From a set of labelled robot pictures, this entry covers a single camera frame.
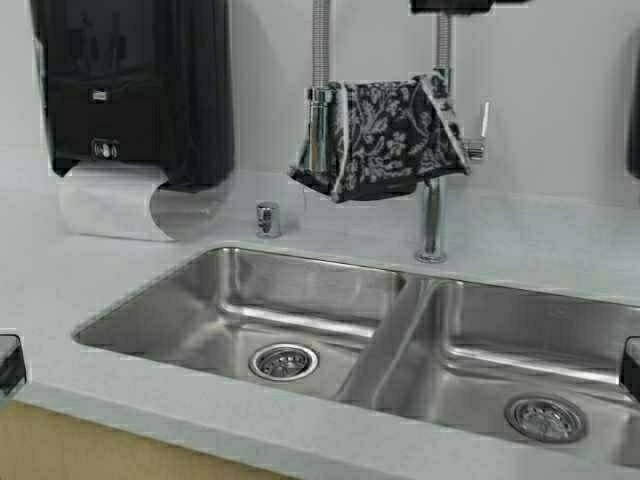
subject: sink drain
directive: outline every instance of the sink drain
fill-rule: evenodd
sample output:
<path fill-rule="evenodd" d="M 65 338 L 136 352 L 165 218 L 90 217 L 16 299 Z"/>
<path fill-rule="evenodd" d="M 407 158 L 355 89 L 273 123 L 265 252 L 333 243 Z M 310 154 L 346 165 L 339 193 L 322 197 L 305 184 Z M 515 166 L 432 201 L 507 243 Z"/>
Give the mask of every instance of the sink drain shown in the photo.
<path fill-rule="evenodd" d="M 318 364 L 318 354 L 310 348 L 282 343 L 258 350 L 249 367 L 260 378 L 293 382 L 311 375 Z"/>
<path fill-rule="evenodd" d="M 507 405 L 505 416 L 514 429 L 538 442 L 574 443 L 587 434 L 584 413 L 560 398 L 518 397 Z"/>

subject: black paper towel dispenser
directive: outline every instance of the black paper towel dispenser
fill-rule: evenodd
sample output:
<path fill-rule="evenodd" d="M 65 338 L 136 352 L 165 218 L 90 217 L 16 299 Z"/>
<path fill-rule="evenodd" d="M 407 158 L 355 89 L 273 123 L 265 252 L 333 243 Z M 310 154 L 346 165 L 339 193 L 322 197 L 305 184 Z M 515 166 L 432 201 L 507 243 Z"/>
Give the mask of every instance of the black paper towel dispenser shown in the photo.
<path fill-rule="evenodd" d="M 167 188 L 233 168 L 228 0 L 31 0 L 54 171 L 154 163 Z"/>
<path fill-rule="evenodd" d="M 636 88 L 631 106 L 631 124 L 629 126 L 629 151 L 627 165 L 629 172 L 640 179 L 640 55 L 637 57 Z"/>

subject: stainless steel sink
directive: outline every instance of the stainless steel sink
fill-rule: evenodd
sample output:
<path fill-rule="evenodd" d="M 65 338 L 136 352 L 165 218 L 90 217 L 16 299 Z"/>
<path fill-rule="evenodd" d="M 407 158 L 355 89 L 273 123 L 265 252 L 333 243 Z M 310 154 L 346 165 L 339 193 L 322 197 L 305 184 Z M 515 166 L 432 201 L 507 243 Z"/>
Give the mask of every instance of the stainless steel sink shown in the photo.
<path fill-rule="evenodd" d="M 217 250 L 82 328 L 75 339 L 331 399 L 404 284 L 399 273 Z"/>
<path fill-rule="evenodd" d="M 640 468 L 635 336 L 637 308 L 222 249 L 75 339 Z"/>

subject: floral patterned towel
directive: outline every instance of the floral patterned towel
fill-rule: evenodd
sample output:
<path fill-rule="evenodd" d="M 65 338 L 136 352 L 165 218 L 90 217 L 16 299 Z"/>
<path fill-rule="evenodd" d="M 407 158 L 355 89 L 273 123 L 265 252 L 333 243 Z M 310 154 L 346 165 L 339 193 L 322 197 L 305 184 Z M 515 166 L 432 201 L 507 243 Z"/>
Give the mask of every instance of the floral patterned towel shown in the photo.
<path fill-rule="evenodd" d="M 418 182 L 467 173 L 460 129 L 438 72 L 408 82 L 333 84 L 333 165 L 317 179 L 301 168 L 292 178 L 335 202 L 412 193 Z"/>

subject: countertop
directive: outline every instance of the countertop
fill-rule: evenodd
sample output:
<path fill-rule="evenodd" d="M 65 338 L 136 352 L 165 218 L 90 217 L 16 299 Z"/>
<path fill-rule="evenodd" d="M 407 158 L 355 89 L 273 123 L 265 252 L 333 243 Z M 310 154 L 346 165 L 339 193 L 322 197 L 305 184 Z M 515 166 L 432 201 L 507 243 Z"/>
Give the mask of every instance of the countertop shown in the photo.
<path fill-rule="evenodd" d="M 76 236 L 55 185 L 0 191 L 1 333 L 24 345 L 19 400 L 305 479 L 636 479 L 638 472 L 81 346 L 78 326 L 215 248 L 243 247 L 640 307 L 640 208 L 450 191 L 450 260 L 413 260 L 417 200 L 336 207 L 240 172 L 207 233 L 175 244 Z M 256 200 L 285 235 L 258 240 Z"/>

